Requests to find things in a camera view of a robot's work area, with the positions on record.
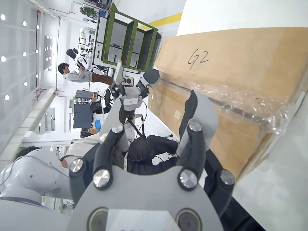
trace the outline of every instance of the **green metal cart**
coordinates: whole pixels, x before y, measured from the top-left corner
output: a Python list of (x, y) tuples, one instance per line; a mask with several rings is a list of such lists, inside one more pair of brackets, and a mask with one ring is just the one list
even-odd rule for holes
[[(119, 19), (116, 19), (116, 14), (128, 18), (128, 21), (130, 22), (126, 23)], [(125, 39), (122, 46), (114, 46), (115, 44), (111, 43), (111, 37), (115, 24), (120, 24), (126, 27)], [(140, 28), (141, 25), (148, 27), (149, 30), (142, 30)], [(140, 38), (143, 37), (140, 53), (136, 53), (133, 51), (137, 34), (139, 36), (139, 41)], [(161, 39), (161, 35), (157, 32), (157, 28), (144, 22), (141, 22), (137, 19), (134, 19), (122, 12), (119, 12), (115, 4), (112, 3), (107, 16), (101, 60), (105, 64), (111, 64), (116, 66), (117, 61), (121, 59), (122, 64), (125, 68), (137, 71), (146, 71), (149, 67), (153, 66), (155, 56), (154, 47), (157, 47), (157, 45), (155, 45), (155, 41), (158, 39)], [(111, 57), (111, 47), (122, 50), (121, 57)]]

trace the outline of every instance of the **handwritten text g2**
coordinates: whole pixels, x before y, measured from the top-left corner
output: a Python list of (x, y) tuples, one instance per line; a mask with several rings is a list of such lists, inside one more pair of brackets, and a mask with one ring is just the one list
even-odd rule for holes
[[(193, 59), (193, 55), (194, 55), (198, 50), (199, 50), (199, 48), (197, 48), (197, 49), (193, 52), (193, 54), (191, 55), (190, 59), (188, 60), (188, 64), (191, 64), (191, 67), (190, 67), (189, 70), (192, 69), (192, 67), (193, 67), (193, 65), (195, 64), (196, 60), (199, 58), (199, 55), (195, 55), (195, 56), (194, 56), (195, 59), (192, 60), (192, 59)], [(204, 60), (205, 57), (208, 55), (208, 52), (207, 52), (207, 51), (203, 51), (203, 53), (205, 54), (205, 56), (201, 59), (200, 63), (205, 63), (205, 62), (208, 62), (208, 61), (209, 61), (209, 60)]]

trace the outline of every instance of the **window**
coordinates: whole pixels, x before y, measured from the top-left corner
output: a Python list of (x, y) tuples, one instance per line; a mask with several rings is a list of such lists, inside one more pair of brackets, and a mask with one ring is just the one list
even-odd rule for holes
[(80, 34), (79, 34), (79, 45), (78, 48), (86, 49), (86, 34), (84, 33), (84, 29), (80, 28)]

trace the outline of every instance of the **cable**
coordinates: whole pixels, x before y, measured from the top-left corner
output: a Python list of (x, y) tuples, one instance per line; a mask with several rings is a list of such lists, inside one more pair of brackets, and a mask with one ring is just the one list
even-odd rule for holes
[[(144, 102), (144, 101), (142, 101), (144, 104), (145, 104), (145, 107), (146, 107), (146, 109), (147, 109), (147, 112), (146, 112), (146, 114), (145, 114), (145, 119), (147, 118), (147, 116), (148, 116), (148, 106), (146, 105), (146, 103)], [(144, 134), (144, 122), (145, 122), (145, 119), (144, 119), (144, 121), (142, 122), (142, 126), (139, 128), (139, 132), (140, 132), (140, 129), (142, 128), (143, 129), (143, 134)]]
[(132, 125), (132, 127), (135, 129), (135, 131), (138, 133), (138, 135), (142, 137), (142, 134), (141, 134), (140, 131), (136, 128), (136, 126), (135, 126), (135, 124), (132, 122), (132, 120), (128, 119), (127, 121)]
[[(155, 157), (158, 157), (158, 156), (155, 156)], [(159, 159), (161, 159), (162, 161), (164, 161), (161, 157), (158, 157)]]
[[(106, 94), (106, 91), (109, 89), (109, 87), (107, 87), (106, 88), (106, 90), (104, 91), (104, 93), (102, 94), (102, 97), (101, 97), (101, 99), (103, 98), (103, 97), (105, 97), (105, 94)], [(105, 122), (105, 113), (104, 113), (104, 110), (103, 110), (103, 123)]]
[(13, 166), (14, 166), (15, 162), (18, 161), (18, 160), (21, 159), (21, 158), (24, 158), (24, 157), (33, 158), (33, 159), (39, 161), (40, 163), (44, 164), (44, 165), (47, 166), (48, 168), (54, 169), (54, 170), (58, 171), (60, 174), (62, 174), (62, 175), (64, 175), (64, 176), (66, 176), (67, 178), (69, 178), (69, 176), (67, 176), (66, 174), (62, 173), (62, 172), (61, 172), (60, 170), (58, 170), (56, 167), (48, 165), (47, 163), (45, 163), (44, 161), (40, 160), (39, 158), (37, 158), (37, 157), (35, 157), (35, 156), (31, 156), (31, 155), (24, 155), (24, 156), (18, 157), (18, 158), (13, 162), (13, 164), (12, 164), (12, 166), (11, 166), (11, 170), (10, 170), (9, 175), (7, 176), (7, 178), (6, 178), (5, 180), (3, 180), (3, 179), (4, 179), (4, 176), (5, 176), (5, 172), (6, 172), (6, 170), (8, 169), (9, 166), (7, 166), (7, 167), (5, 168), (5, 170), (4, 170), (4, 172), (3, 172), (2, 183), (0, 184), (0, 187), (1, 187), (2, 185), (4, 185), (4, 183), (9, 179), (9, 177), (10, 177), (12, 171), (13, 171)]

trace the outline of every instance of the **white ceiling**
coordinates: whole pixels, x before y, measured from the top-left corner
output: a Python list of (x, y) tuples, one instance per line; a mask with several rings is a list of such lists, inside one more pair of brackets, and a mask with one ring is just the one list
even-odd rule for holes
[(36, 100), (36, 88), (40, 85), (40, 29), (41, 14), (27, 0), (0, 0), (0, 152), (29, 114)]

